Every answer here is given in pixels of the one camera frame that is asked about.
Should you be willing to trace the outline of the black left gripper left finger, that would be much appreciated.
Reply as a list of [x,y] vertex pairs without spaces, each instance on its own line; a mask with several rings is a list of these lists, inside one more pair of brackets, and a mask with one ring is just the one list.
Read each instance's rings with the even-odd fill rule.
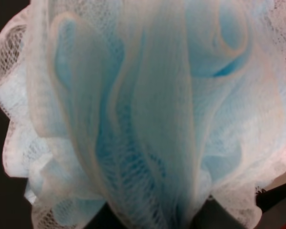
[[124,225],[114,215],[109,205],[105,204],[84,229],[124,229]]

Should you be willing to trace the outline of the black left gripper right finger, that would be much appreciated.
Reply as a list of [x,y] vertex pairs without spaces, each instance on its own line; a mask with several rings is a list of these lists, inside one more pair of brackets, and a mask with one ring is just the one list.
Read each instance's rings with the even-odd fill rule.
[[[286,229],[286,183],[256,191],[256,204],[262,210],[257,229]],[[193,229],[243,229],[214,199],[208,200],[192,221]]]

